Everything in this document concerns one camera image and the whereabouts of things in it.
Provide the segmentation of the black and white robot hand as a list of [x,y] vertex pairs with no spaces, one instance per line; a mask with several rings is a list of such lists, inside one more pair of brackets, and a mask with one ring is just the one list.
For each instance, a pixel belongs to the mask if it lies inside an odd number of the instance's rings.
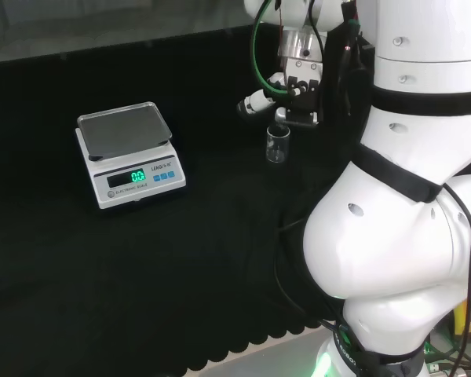
[[313,128],[323,120],[321,110],[321,84],[323,63],[320,61],[287,57],[283,71],[276,72],[268,84],[286,89],[290,98],[278,98],[260,89],[237,104],[238,114],[245,120],[272,120],[278,126]]

